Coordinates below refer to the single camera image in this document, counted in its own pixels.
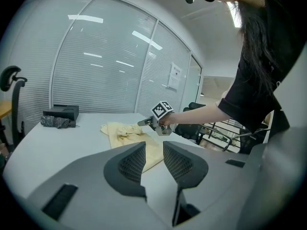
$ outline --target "black office chair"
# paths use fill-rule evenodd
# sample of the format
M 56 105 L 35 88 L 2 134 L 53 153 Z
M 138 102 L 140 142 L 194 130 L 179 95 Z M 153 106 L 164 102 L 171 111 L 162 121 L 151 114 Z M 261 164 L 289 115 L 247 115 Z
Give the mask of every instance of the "black office chair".
M 12 135 L 13 135 L 13 144 L 14 148 L 18 146 L 21 140 L 25 137 L 24 133 L 24 122 L 21 122 L 21 132 L 18 130 L 18 102 L 19 102 L 19 93 L 20 88 L 24 87 L 28 79 L 23 77 L 17 77 L 17 73 L 21 69 L 18 66 L 7 67 L 0 76 L 0 89 L 4 92 L 8 91 L 14 81 L 16 81 L 13 95 L 12 95 Z
M 200 107 L 203 107 L 203 106 L 205 106 L 205 105 L 199 104 L 199 103 L 196 103 L 196 102 L 191 102 L 189 104 L 189 109 L 194 110 L 194 109 L 197 109 L 197 108 L 200 108 Z
M 183 111 L 186 112 L 203 106 L 205 105 L 191 102 L 189 104 L 189 107 L 185 107 Z M 175 128 L 175 134 L 182 136 L 185 139 L 194 140 L 198 142 L 199 132 L 202 128 L 203 127 L 201 125 L 178 124 L 177 127 Z

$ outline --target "towel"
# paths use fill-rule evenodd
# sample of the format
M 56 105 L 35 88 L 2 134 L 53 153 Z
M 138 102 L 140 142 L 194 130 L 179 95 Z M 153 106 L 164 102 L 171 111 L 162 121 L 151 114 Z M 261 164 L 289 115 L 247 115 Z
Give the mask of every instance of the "towel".
M 146 164 L 143 172 L 149 170 L 163 160 L 163 144 L 157 143 L 137 124 L 107 123 L 102 125 L 101 132 L 109 136 L 111 148 L 118 148 L 136 142 L 146 142 Z

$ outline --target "long black hair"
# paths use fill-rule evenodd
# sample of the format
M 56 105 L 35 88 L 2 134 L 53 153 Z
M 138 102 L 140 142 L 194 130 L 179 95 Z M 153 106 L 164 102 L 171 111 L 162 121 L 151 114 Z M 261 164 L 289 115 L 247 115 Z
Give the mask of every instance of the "long black hair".
M 265 91 L 272 95 L 275 87 L 270 71 L 271 66 L 278 68 L 278 64 L 270 50 L 265 8 L 256 8 L 242 1 L 233 3 L 233 6 L 241 17 L 241 60 L 254 70 L 256 82 L 259 83 L 259 93 Z

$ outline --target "white table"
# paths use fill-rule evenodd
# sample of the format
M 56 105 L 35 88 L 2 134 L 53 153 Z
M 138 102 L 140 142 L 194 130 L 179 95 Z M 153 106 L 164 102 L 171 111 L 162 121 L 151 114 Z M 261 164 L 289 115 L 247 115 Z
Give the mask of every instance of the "white table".
M 141 114 L 79 114 L 80 127 L 56 129 L 37 124 L 18 145 L 6 165 L 3 177 L 12 192 L 28 198 L 46 179 L 76 159 L 110 149 L 108 136 L 100 132 L 107 122 L 134 124 Z M 160 137 L 150 127 L 143 131 L 157 141 L 178 141 L 198 147 L 176 134 Z M 177 184 L 164 162 L 142 174 L 147 203 L 167 224 L 176 202 Z

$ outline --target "woman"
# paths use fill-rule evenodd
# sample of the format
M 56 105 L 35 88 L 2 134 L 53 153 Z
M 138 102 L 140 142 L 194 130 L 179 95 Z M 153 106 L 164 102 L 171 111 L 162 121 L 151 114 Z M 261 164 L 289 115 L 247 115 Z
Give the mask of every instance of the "woman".
M 205 124 L 231 117 L 254 132 L 268 113 L 281 109 L 273 91 L 306 41 L 304 25 L 295 16 L 304 0 L 219 1 L 237 1 L 241 16 L 243 48 L 235 81 L 219 102 L 170 114 L 160 121 L 162 125 Z

